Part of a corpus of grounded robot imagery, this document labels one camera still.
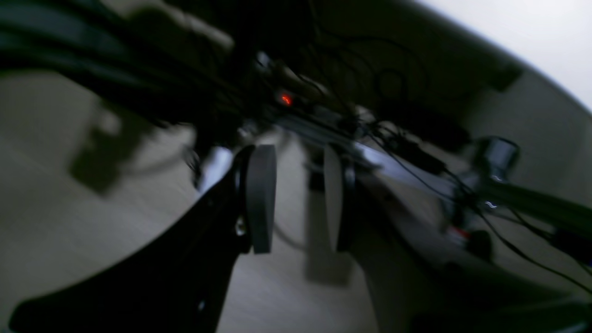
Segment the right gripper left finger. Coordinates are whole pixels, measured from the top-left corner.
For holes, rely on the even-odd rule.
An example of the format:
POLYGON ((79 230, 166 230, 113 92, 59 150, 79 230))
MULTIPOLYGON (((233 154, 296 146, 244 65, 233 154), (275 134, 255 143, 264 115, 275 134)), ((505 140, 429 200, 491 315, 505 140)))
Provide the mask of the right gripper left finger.
POLYGON ((120 263, 21 302, 14 333, 213 333, 235 262, 270 253, 277 183, 273 145, 249 145, 166 232, 120 263))

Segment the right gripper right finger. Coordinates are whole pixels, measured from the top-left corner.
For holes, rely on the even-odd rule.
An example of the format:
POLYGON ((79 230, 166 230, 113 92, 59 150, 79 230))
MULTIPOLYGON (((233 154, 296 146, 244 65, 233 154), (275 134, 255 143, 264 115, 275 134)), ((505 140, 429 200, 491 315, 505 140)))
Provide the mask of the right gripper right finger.
POLYGON ((382 333, 589 333, 591 307, 513 275, 417 219, 339 145, 324 148, 332 245, 362 267, 382 333))

